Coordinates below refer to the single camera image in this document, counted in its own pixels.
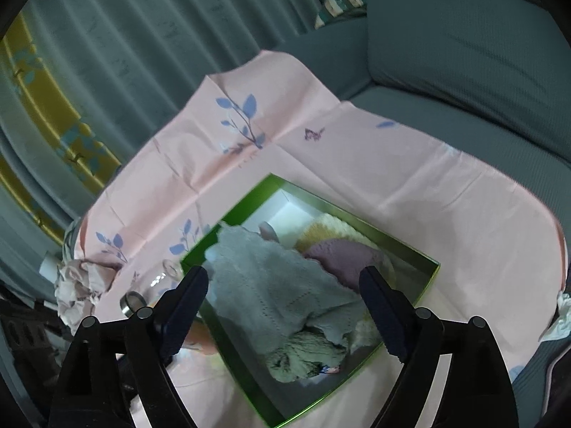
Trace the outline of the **pink Wrigley's gum jar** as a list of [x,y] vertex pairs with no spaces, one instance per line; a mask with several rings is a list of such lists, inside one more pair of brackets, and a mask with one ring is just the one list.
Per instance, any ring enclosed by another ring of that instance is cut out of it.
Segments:
[[218,353],[209,328],[203,321],[198,319],[193,321],[182,347],[187,350],[200,352],[204,356],[212,356]]

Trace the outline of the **green cardboard box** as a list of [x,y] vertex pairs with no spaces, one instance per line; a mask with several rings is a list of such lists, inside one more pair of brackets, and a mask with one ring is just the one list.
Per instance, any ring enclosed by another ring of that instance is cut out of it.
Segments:
[[[379,231],[355,215],[273,174],[267,175],[225,215],[228,225],[252,230],[267,221],[280,241],[291,248],[301,230],[321,214],[331,214],[348,223],[382,248],[396,267],[396,288],[411,304],[417,304],[438,274],[440,265],[424,253]],[[318,427],[320,404],[356,405],[361,396],[373,398],[378,412],[398,379],[401,364],[388,355],[382,344],[357,350],[337,374],[320,375],[302,383],[279,383],[263,368],[252,347],[229,320],[213,307],[207,295],[200,316],[212,332],[221,358],[254,410],[269,427]]]

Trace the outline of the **crumpled beige cloth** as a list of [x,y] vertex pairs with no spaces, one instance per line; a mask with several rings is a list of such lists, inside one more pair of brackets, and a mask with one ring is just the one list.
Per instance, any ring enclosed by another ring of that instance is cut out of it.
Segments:
[[92,315],[122,267],[120,263],[98,264],[86,260],[59,265],[54,283],[57,314],[72,335],[82,320]]

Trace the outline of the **yellow white fluffy towel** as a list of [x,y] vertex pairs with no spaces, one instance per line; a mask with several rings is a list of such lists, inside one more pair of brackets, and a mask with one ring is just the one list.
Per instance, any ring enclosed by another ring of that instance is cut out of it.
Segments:
[[[303,252],[306,249],[308,249],[311,245],[316,244],[319,241],[324,241],[329,239],[345,239],[350,241],[358,241],[358,243],[366,244],[371,248],[380,249],[376,244],[374,244],[363,234],[355,230],[348,223],[342,221],[340,218],[335,218],[331,214],[321,214],[320,216],[315,218],[304,229],[294,247],[297,251],[299,251],[303,255]],[[388,283],[388,284],[391,287],[396,286],[395,269],[394,269],[394,283],[393,284]]]

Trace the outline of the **grey sofa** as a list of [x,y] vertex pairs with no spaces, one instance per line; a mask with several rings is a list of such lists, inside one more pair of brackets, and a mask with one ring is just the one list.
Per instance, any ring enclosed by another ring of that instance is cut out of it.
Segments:
[[369,0],[280,45],[337,97],[488,162],[570,224],[570,46],[543,0]]

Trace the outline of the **pink floral cloth sheet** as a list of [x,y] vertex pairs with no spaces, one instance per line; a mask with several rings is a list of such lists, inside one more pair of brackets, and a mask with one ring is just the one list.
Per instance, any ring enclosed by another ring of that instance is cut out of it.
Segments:
[[484,317],[511,375],[529,367],[566,278],[559,218],[485,162],[389,114],[338,100],[300,61],[265,51],[208,75],[102,192],[76,258],[120,264],[96,312],[120,315],[135,274],[192,248],[275,174],[438,261],[421,304]]

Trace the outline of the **clear glass jar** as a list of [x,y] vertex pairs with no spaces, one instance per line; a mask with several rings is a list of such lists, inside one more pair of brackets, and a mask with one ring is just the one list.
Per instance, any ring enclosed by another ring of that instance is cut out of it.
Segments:
[[165,292],[178,286],[183,276],[180,265],[171,260],[159,261],[143,274],[137,272],[119,300],[123,315],[129,318],[142,307],[153,307]]

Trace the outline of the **striped cushion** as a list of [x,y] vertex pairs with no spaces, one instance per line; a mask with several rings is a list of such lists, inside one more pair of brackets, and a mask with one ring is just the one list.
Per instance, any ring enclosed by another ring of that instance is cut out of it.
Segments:
[[314,21],[314,29],[318,30],[335,22],[367,13],[368,0],[324,0]]

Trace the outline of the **light blue plush elephant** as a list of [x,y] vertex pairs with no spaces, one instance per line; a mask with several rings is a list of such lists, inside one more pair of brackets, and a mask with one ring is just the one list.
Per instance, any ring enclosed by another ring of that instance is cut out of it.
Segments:
[[261,224],[258,225],[258,230],[259,230],[259,235],[265,241],[274,241],[275,243],[278,243],[280,241],[276,231],[268,222],[266,221],[261,222]]

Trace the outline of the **grey green knitted cloth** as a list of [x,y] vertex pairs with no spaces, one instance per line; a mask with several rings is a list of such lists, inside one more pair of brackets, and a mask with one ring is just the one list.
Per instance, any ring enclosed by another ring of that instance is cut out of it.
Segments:
[[336,345],[365,314],[360,296],[317,261],[241,226],[222,225],[205,251],[207,300],[258,355],[277,350],[305,327]]

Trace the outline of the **purple mesh bath puff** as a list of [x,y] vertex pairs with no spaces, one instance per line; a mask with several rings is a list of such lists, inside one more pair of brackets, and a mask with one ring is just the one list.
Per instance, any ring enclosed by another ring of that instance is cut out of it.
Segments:
[[394,268],[389,257],[378,248],[371,248],[358,241],[329,239],[311,245],[303,252],[305,258],[313,259],[329,274],[356,293],[359,292],[361,271],[376,267],[388,283],[394,283]]

